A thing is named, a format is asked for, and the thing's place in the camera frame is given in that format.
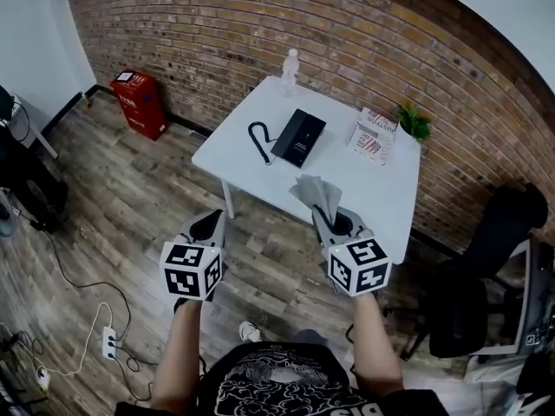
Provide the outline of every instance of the black speaker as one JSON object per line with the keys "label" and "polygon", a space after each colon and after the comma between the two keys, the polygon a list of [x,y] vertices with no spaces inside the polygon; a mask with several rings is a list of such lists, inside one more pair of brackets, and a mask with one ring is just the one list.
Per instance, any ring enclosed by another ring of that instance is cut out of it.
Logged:
{"label": "black speaker", "polygon": [[0,86],[0,120],[11,120],[14,99],[8,91]]}

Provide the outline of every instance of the black cable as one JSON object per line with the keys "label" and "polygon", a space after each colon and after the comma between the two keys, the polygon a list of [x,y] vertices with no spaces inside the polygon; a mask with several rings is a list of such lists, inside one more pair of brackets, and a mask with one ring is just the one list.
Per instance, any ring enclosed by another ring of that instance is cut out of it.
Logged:
{"label": "black cable", "polygon": [[255,121],[249,125],[248,129],[249,129],[249,135],[251,136],[251,140],[254,142],[254,145],[258,149],[258,152],[262,156],[262,159],[264,159],[266,166],[270,166],[272,163],[274,163],[274,160],[276,158],[274,157],[274,160],[270,162],[270,158],[268,157],[268,154],[266,154],[265,150],[260,146],[260,143],[258,143],[258,139],[256,138],[256,136],[254,135],[254,132],[252,131],[254,127],[262,127],[264,131],[264,140],[266,143],[275,142],[277,139],[270,140],[270,135],[268,134],[268,127],[261,121]]}
{"label": "black cable", "polygon": [[42,226],[41,226],[40,224],[38,224],[35,220],[32,220],[32,219],[28,218],[27,216],[25,216],[25,215],[22,214],[21,212],[20,212],[20,215],[21,215],[23,218],[26,218],[27,220],[29,220],[29,222],[31,223],[31,225],[32,225],[33,227],[37,228],[39,231],[42,231],[44,234],[46,234],[46,236],[48,237],[50,243],[52,244],[52,248],[53,248],[53,250],[54,250],[55,260],[56,260],[56,262],[58,263],[58,267],[60,268],[60,272],[62,273],[63,278],[64,278],[66,281],[68,281],[74,288],[77,288],[77,289],[85,289],[85,288],[95,287],[95,286],[97,286],[97,285],[108,285],[108,286],[112,287],[113,289],[117,290],[117,291],[121,294],[121,297],[123,298],[123,302],[125,303],[125,306],[126,306],[126,308],[127,308],[127,315],[128,315],[127,324],[126,324],[125,328],[124,328],[123,331],[121,332],[120,337],[117,337],[117,338],[115,339],[116,342],[121,341],[121,340],[125,337],[125,334],[127,333],[127,331],[129,330],[129,325],[131,325],[131,309],[129,308],[129,302],[127,302],[127,298],[126,298],[125,294],[123,293],[123,291],[121,291],[121,289],[120,289],[119,287],[116,287],[116,286],[113,285],[112,283],[110,283],[110,282],[105,282],[105,281],[102,281],[102,282],[95,282],[95,283],[87,283],[87,284],[85,284],[85,285],[78,285],[77,283],[72,282],[72,281],[66,276],[66,273],[65,273],[64,270],[63,270],[62,262],[60,261],[60,257],[58,256],[58,249],[56,248],[56,244],[54,243],[54,239],[53,239],[53,238],[50,236],[50,234],[49,234],[46,230],[44,230],[44,228],[42,228]]}
{"label": "black cable", "polygon": [[350,324],[349,329],[345,332],[345,339],[347,339],[347,341],[349,341],[350,343],[352,343],[353,345],[355,345],[355,341],[353,341],[350,337],[350,332],[353,330],[353,328],[355,327],[354,323]]}
{"label": "black cable", "polygon": [[16,139],[16,138],[14,137],[14,139],[16,139],[19,143],[21,143],[21,142],[25,141],[25,139],[27,139],[27,138],[29,137],[29,132],[30,132],[30,130],[31,130],[31,121],[29,120],[29,115],[27,114],[27,109],[25,109],[25,107],[24,107],[21,103],[18,103],[18,102],[16,102],[16,101],[14,101],[14,105],[19,105],[19,106],[23,109],[23,112],[25,113],[25,117],[27,117],[27,133],[25,133],[25,135],[23,136],[23,138],[20,139],[20,140],[19,140],[19,139]]}
{"label": "black cable", "polygon": [[[63,267],[62,267],[62,262],[60,260],[60,257],[58,255],[58,250],[56,248],[56,244],[54,243],[54,239],[50,236],[50,234],[44,230],[42,228],[41,225],[39,225],[36,221],[32,220],[31,218],[28,218],[27,216],[25,216],[24,214],[22,214],[20,212],[20,216],[22,216],[23,218],[27,219],[31,225],[35,226],[38,230],[44,232],[44,234],[46,234],[46,236],[48,237],[50,243],[52,244],[52,248],[54,250],[54,256],[55,256],[55,260],[58,264],[58,267],[60,268],[60,272],[62,273],[63,278],[70,283],[73,287],[77,288],[77,289],[84,289],[84,288],[89,288],[89,287],[94,287],[97,285],[109,285],[110,287],[116,289],[120,294],[121,297],[123,298],[123,301],[125,302],[126,308],[127,308],[127,313],[128,313],[128,319],[127,319],[127,324],[125,326],[125,328],[123,329],[123,332],[121,333],[121,336],[119,338],[114,339],[114,342],[118,342],[121,341],[121,339],[123,339],[125,333],[128,331],[129,329],[129,325],[131,324],[131,309],[129,308],[129,303],[127,302],[127,298],[125,296],[125,294],[123,293],[123,291],[121,291],[121,289],[119,289],[118,287],[116,287],[115,285],[113,285],[110,282],[96,282],[96,283],[89,283],[89,284],[85,284],[85,285],[78,285],[74,282],[72,282],[65,274],[65,272],[63,271]],[[40,344],[40,350],[41,352],[39,353],[38,350],[36,350],[37,353],[42,354],[44,352],[44,346],[42,345],[42,343],[38,340],[38,339],[32,339],[30,338],[29,334],[25,331],[20,331],[18,334],[22,334],[22,335],[26,335],[28,342],[30,341],[30,346],[31,346],[31,350],[35,350],[35,343],[38,342]],[[114,345],[116,349],[119,349],[121,351],[123,351],[124,353],[127,354],[128,358],[126,359],[126,366],[127,368],[129,368],[129,370],[131,370],[133,373],[139,373],[140,371],[140,364],[144,364],[144,365],[149,365],[149,366],[157,366],[159,365],[158,362],[149,362],[149,361],[144,361],[142,359],[140,359],[139,357],[137,357],[135,354],[131,353],[129,350],[127,350],[124,347],[118,347],[117,345]],[[199,355],[199,359],[200,362],[202,363],[202,372],[203,374],[200,376],[200,378],[202,379],[202,377],[204,377],[206,375],[206,361],[203,359],[202,356]],[[121,374],[123,375],[123,380],[126,384],[127,390],[129,391],[129,394],[131,394],[134,398],[135,398],[135,404],[137,402],[146,402],[150,399],[152,399],[152,385],[153,382],[149,382],[148,383],[148,397],[147,398],[139,398],[137,397],[134,393],[133,390],[131,389],[131,386],[129,385],[129,381],[127,379],[127,376],[125,375],[125,370],[123,369],[123,366],[121,365],[121,363],[114,358],[114,360],[118,363],[118,365],[120,366],[120,370],[121,370]],[[134,362],[136,367],[133,368],[130,365],[130,361]]]}
{"label": "black cable", "polygon": [[153,382],[148,382],[148,397],[147,398],[139,398],[135,395],[135,393],[133,393],[133,390],[131,390],[131,385],[129,384],[129,380],[127,379],[127,376],[125,375],[125,370],[123,369],[123,366],[121,365],[121,362],[119,362],[117,360],[117,358],[114,357],[114,361],[116,361],[118,363],[118,365],[120,366],[120,370],[121,370],[121,375],[123,376],[123,381],[125,382],[125,386],[127,387],[127,390],[129,391],[129,394],[131,394],[134,398],[135,398],[135,404],[137,402],[147,402],[150,399],[153,398],[153,393],[152,393],[152,385]]}
{"label": "black cable", "polygon": [[[149,361],[144,361],[142,359],[140,359],[138,356],[136,356],[135,354],[131,353],[129,350],[125,349],[124,347],[118,347],[117,345],[114,345],[116,350],[121,350],[124,353],[127,354],[127,360],[125,361],[127,368],[129,368],[133,373],[139,373],[140,371],[140,364],[143,365],[151,365],[151,366],[156,366],[158,365],[158,362],[149,362]],[[136,364],[136,368],[131,368],[131,366],[129,365],[129,361],[133,361]]]}
{"label": "black cable", "polygon": [[31,364],[33,366],[33,371],[36,371],[36,354],[39,356],[44,354],[44,346],[42,342],[37,338],[32,339],[27,331],[18,331],[16,333],[16,340],[22,343],[31,352]]}
{"label": "black cable", "polygon": [[200,360],[200,363],[202,363],[202,374],[200,375],[200,378],[202,379],[203,377],[206,376],[206,361],[200,354],[199,354],[199,360]]}

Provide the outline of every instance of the baseboard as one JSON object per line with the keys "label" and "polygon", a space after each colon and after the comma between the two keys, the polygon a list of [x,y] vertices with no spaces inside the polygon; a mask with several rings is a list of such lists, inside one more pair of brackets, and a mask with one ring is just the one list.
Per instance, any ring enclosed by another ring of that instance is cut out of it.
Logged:
{"label": "baseboard", "polygon": [[460,254],[457,251],[449,248],[448,246],[442,244],[441,242],[438,242],[433,237],[430,237],[424,234],[422,231],[418,231],[415,227],[412,227],[410,229],[410,236],[416,240],[419,240],[426,246],[429,246],[432,250],[436,250],[441,254],[444,254],[445,256],[448,256],[451,258],[460,256]]}
{"label": "baseboard", "polygon": [[[110,95],[114,95],[114,90],[112,88],[107,88],[104,87],[102,85],[94,85],[89,91],[87,91],[85,93],[85,95],[87,97],[92,96],[96,91],[102,91],[105,94],[110,94]],[[76,94],[67,104],[65,107],[63,107],[60,112],[54,116],[54,118],[50,121],[50,123],[44,128],[44,130],[42,131],[42,135],[44,137],[46,137],[48,135],[48,133],[50,131],[52,131],[52,129],[58,124],[58,122],[62,119],[62,117],[68,113],[68,111],[81,99],[82,95],[81,93]],[[182,127],[185,127],[187,129],[190,129],[192,131],[194,131],[195,133],[198,133],[200,135],[202,135],[203,137],[209,137],[210,134],[213,133],[213,130],[207,127],[203,127],[202,125],[199,125],[198,123],[189,120],[189,119],[185,119],[177,114],[174,113],[170,113],[169,111],[165,111],[164,113],[166,115],[166,118],[171,121],[172,123],[177,123],[178,125],[181,125]],[[33,144],[31,145],[31,148],[34,148],[38,144],[38,140],[35,140],[33,142]],[[410,236],[416,240],[419,240],[420,242],[422,242],[423,244],[425,244],[426,246],[432,248],[433,250],[439,251],[440,253],[448,256],[448,257],[458,257],[460,256],[460,254],[455,251],[452,250],[451,248],[449,248],[448,246],[442,244],[441,242],[438,242],[437,240],[435,240],[434,238],[427,236],[426,234],[424,234],[421,231],[418,231],[415,228],[411,228],[410,229]]]}
{"label": "baseboard", "polygon": [[[114,95],[114,90],[112,88],[103,87],[102,85],[96,85],[96,86],[98,87],[99,91],[102,91],[103,93],[106,93],[106,94]],[[200,134],[203,137],[209,137],[210,134],[213,133],[212,129],[203,127],[197,122],[181,117],[180,115],[170,113],[169,111],[164,111],[164,115],[168,121],[171,121],[172,123],[177,123],[178,125],[181,125],[182,127],[190,129],[195,133]]]}

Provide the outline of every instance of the white shoe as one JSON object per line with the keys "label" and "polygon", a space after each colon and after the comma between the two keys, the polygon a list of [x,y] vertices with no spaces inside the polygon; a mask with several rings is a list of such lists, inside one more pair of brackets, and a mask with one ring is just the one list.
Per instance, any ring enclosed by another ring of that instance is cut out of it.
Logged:
{"label": "white shoe", "polygon": [[239,325],[239,336],[241,336],[241,341],[252,341],[252,342],[261,342],[262,338],[260,337],[260,330],[257,326],[248,321],[244,321]]}

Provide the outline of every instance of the paper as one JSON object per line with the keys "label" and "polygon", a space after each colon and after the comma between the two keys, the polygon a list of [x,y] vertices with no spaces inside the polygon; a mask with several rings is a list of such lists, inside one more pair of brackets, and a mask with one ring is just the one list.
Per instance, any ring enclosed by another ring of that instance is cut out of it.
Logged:
{"label": "paper", "polygon": [[120,75],[118,75],[116,81],[128,81],[132,75],[133,73],[121,73]]}
{"label": "paper", "polygon": [[337,207],[343,194],[337,186],[318,176],[303,174],[289,192],[311,209],[314,205],[318,206],[330,224],[336,222]]}
{"label": "paper", "polygon": [[396,124],[364,108],[349,141],[349,148],[385,166],[393,146]]}

